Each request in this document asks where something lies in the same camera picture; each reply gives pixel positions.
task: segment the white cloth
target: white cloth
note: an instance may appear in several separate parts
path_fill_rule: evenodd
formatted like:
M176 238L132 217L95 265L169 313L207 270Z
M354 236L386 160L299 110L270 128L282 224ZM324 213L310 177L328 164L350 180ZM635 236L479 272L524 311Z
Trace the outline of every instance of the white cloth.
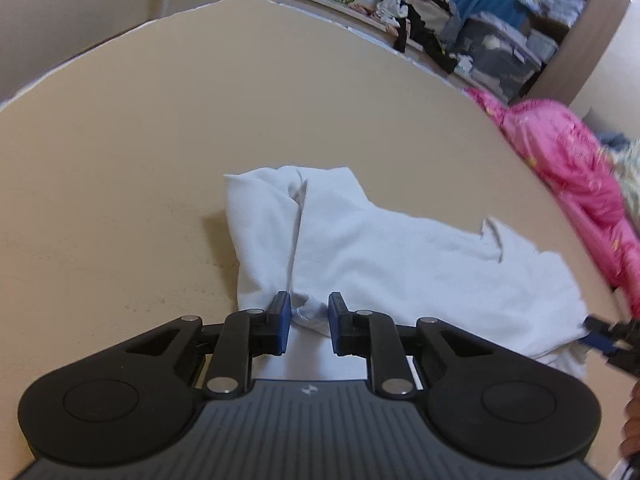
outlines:
M474 59L471 56L464 56L462 54L456 54L458 57L458 68L465 73L471 72L474 67Z
M376 5L376 16L382 23L388 23L395 28L400 27L396 18L406 18L409 14L409 7L402 0L381 0Z
M613 471L609 474L609 480L630 480L630 473L626 470L628 462L624 459L620 460Z
M229 231L240 262L240 309L263 308L288 290L293 320L283 357L263 359L262 377L366 376L364 360L332 353L327 300L342 293L415 325L443 319L574 375L583 355L565 346L584 335L580 291L555 253L494 219L472 234L374 206L348 168L286 166L226 176Z

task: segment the gray ridged surface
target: gray ridged surface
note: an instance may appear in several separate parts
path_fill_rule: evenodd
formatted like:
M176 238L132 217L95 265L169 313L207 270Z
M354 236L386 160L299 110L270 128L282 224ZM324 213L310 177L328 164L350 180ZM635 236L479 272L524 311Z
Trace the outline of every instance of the gray ridged surface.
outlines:
M444 446L424 425L413 405L380 399L367 390L363 381L257 381L251 393L242 399L210 402L180 442L154 457L103 470L39 460L18 478L596 480L600 477L580 462L539 470L506 470L475 462Z

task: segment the pile of clothes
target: pile of clothes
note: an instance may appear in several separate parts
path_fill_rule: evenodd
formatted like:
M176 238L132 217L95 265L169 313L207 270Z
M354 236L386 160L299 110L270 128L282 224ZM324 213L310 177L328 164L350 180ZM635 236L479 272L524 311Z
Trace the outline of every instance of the pile of clothes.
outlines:
M586 5L585 0L518 0L531 12L571 28Z
M454 71L458 60L446 48L456 41L462 20L452 0L380 0L374 14L398 30L396 50L404 52L409 38L445 72Z
M612 165L625 200L626 214L640 234L640 140L631 142L623 133L595 134Z
M529 100L507 108L488 92L466 92L549 186L600 272L610 285L622 287L631 313L640 317L640 240L626 215L635 203L640 218L640 146L635 143L612 157L614 152L607 155L593 132L563 104ZM622 178L629 175L635 188L631 200Z

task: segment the beige table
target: beige table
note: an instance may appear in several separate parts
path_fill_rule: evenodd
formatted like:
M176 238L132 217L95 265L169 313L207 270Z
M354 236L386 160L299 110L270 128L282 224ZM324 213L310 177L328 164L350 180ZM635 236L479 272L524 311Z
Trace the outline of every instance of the beige table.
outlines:
M0 479L30 460L20 394L181 314L220 322L238 263L223 174L349 166L377 205L477 231L495 216L562 253L617 316L553 197L471 101L349 31L263 0L152 23L0 113ZM616 461L632 381L595 360L591 460Z

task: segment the window sill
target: window sill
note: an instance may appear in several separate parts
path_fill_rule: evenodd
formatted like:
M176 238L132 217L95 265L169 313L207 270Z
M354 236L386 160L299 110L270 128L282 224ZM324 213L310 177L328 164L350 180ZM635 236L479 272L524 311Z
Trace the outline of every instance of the window sill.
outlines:
M360 22L365 23L366 25L369 25L369 27L376 28L377 30L380 30L382 32L386 31L386 28L382 23L377 22L376 20L370 18L369 16L365 16L364 14L356 12L355 10L350 9L345 4L341 4L339 2L336 2L335 0L308 0L308 1L318 5L322 5L324 7L328 7L329 9L332 9L332 10L336 10L337 12L341 12L349 16L350 18L354 18L355 20L359 20ZM415 43L414 40L407 40L407 45L413 47L415 50L418 50L420 52L422 52L423 50L422 46L418 43Z

